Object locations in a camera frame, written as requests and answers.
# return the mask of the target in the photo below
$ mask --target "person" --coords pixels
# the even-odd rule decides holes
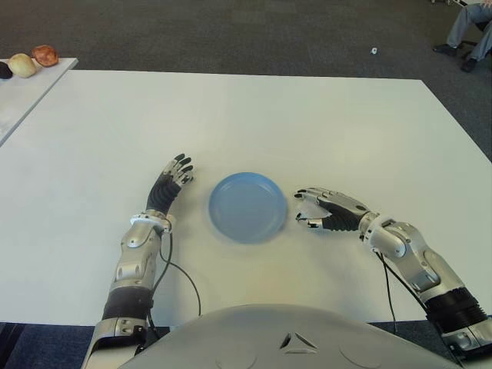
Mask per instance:
[[[461,66],[461,70],[471,72],[478,61],[485,58],[492,49],[492,0],[484,0],[483,4],[467,5],[461,9],[456,22],[447,36],[447,43],[434,46],[434,51],[441,54],[455,56],[457,48],[463,39],[468,27],[474,23],[488,22],[484,36],[470,53],[470,57]]]

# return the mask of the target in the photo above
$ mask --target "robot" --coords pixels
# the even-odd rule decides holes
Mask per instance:
[[[215,311],[144,349],[152,295],[157,287],[156,257],[163,236],[172,235],[169,208],[193,179],[190,162],[185,155],[172,160],[152,187],[146,210],[131,218],[83,369],[458,367],[369,324],[328,311],[280,304]],[[415,227],[373,212],[340,192],[303,188],[294,196],[329,213],[324,218],[308,218],[299,213],[297,220],[308,228],[359,234],[360,240],[415,297],[459,363],[492,358],[492,319]]]

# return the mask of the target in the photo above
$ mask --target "gray carpet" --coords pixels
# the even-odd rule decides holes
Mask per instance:
[[[492,58],[467,75],[459,58],[431,51],[459,10],[427,0],[3,0],[0,54],[49,43],[80,69],[422,79],[492,159]]]

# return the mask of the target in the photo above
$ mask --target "black shoe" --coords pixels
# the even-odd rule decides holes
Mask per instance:
[[[442,44],[438,46],[434,46],[432,48],[435,52],[438,52],[439,54],[446,54],[449,56],[456,56],[456,48],[452,48],[448,44]]]
[[[475,69],[475,65],[477,65],[477,59],[469,58],[462,64],[461,70],[470,73]]]

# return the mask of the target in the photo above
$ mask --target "red potato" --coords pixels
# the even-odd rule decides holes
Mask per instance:
[[[58,64],[58,53],[50,45],[39,45],[32,49],[32,57],[43,67]]]

